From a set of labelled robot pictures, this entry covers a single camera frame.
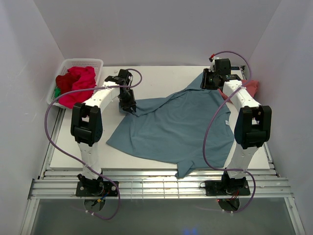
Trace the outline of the blue t shirt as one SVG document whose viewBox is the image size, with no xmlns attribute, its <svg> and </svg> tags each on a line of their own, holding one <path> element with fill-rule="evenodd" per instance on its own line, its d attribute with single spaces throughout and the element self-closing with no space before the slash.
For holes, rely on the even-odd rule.
<svg viewBox="0 0 313 235">
<path fill-rule="evenodd" d="M 230 110 L 217 90 L 200 88 L 201 76 L 164 98 L 137 101 L 107 144 L 126 154 L 177 166 L 177 178 L 195 169 L 224 166 L 234 142 Z"/>
</svg>

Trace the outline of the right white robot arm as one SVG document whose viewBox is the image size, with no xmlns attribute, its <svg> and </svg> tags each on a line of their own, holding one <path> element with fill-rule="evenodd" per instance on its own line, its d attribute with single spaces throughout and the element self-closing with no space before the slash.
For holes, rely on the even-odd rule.
<svg viewBox="0 0 313 235">
<path fill-rule="evenodd" d="M 234 128 L 236 147 L 232 159 L 222 169 L 220 180 L 204 183 L 206 195 L 249 195 L 247 168 L 253 155 L 269 140 L 272 110 L 257 102 L 247 91 L 247 84 L 242 83 L 239 76 L 231 74 L 229 59 L 220 59 L 213 54 L 209 61 L 210 67 L 203 70 L 201 88 L 220 89 L 238 111 L 238 117 Z"/>
</svg>

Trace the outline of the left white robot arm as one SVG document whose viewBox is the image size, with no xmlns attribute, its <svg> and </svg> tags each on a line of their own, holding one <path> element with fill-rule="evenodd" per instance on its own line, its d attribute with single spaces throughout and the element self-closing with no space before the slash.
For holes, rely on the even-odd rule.
<svg viewBox="0 0 313 235">
<path fill-rule="evenodd" d="M 102 87 L 90 98 L 74 104 L 72 108 L 70 133 L 77 142 L 83 165 L 83 173 L 78 175 L 79 190 L 91 195 L 100 195 L 107 188 L 99 164 L 97 145 L 103 134 L 102 113 L 115 98 L 120 108 L 130 114 L 136 112 L 136 101 L 131 88 L 133 75 L 130 70 L 121 69 L 116 76 L 108 76 Z"/>
</svg>

